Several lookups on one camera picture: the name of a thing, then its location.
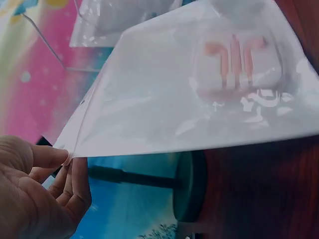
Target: round dark green base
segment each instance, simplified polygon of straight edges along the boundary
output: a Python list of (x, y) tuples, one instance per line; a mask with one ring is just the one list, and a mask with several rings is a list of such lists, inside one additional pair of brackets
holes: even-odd
[(203, 152), (183, 153), (175, 178), (180, 187), (173, 192), (174, 216), (179, 222), (195, 222), (202, 209), (207, 187), (207, 166)]

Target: pink surface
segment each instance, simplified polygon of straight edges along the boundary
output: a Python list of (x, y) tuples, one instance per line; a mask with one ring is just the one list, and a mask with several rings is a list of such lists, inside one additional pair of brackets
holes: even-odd
[[(88, 67), (92, 49), (68, 46), (75, 17), (72, 1), (61, 9), (46, 6), (40, 28), (66, 66)], [(95, 76), (64, 70), (38, 37), (15, 67), (5, 133), (32, 142), (45, 135), (54, 142)]]

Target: plastic bag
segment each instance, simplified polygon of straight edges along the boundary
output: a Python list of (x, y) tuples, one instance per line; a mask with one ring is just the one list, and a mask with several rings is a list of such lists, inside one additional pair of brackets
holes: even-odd
[(125, 31), (55, 147), (142, 154), (318, 133), (319, 78), (278, 6), (222, 3), (199, 0)]
[(71, 47), (114, 47), (131, 26), (180, 7), (182, 0), (83, 0)]

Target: black rod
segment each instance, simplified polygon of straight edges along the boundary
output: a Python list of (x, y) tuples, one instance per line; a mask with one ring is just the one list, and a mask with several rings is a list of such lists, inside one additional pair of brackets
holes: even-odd
[(122, 169), (93, 166), (89, 168), (89, 176), (94, 179), (113, 183), (132, 183), (158, 188), (178, 188), (179, 181), (174, 178), (149, 176), (137, 173), (124, 172)]

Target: white packaging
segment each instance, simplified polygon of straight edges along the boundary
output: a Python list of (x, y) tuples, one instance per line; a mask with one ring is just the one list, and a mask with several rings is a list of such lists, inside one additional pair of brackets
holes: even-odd
[(318, 75), (275, 2), (221, 3), (125, 31), (55, 147), (108, 156), (319, 133)]
[(182, 0), (83, 0), (70, 47), (114, 47), (126, 29), (181, 4)]

